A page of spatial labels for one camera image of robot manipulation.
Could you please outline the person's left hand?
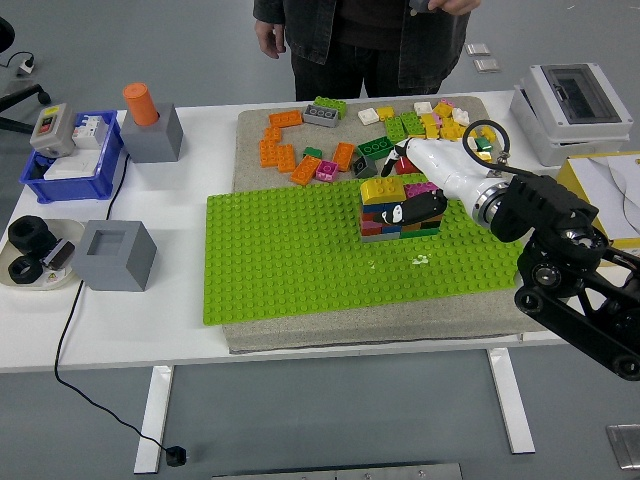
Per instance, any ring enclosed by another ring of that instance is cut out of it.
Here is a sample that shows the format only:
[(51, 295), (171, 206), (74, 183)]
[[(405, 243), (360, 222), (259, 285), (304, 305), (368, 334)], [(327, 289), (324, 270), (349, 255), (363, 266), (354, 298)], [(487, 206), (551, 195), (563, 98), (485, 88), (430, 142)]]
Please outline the person's left hand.
[(472, 12), (481, 3), (481, 0), (430, 0), (428, 10), (441, 10), (450, 15), (461, 16)]

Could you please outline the person's right hand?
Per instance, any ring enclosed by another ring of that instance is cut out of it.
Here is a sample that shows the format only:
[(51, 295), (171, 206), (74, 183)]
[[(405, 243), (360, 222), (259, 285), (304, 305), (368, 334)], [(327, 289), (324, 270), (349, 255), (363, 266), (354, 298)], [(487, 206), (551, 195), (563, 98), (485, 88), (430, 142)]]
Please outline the person's right hand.
[(263, 54), (271, 59), (279, 59), (286, 53), (285, 25), (256, 20), (254, 31), (259, 48)]

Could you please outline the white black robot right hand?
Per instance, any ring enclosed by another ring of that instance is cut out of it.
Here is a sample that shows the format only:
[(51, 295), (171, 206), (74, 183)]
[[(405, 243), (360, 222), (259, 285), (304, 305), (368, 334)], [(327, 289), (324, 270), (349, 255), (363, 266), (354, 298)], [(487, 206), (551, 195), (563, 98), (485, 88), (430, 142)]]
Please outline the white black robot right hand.
[(419, 223), (443, 213), (450, 200), (459, 200), (474, 222), (490, 226), (499, 182), (489, 179), (461, 148), (437, 146), (418, 138), (402, 140), (388, 154), (381, 175), (388, 176), (401, 157), (408, 158), (436, 190), (387, 208), (374, 216), (376, 222), (397, 226)]

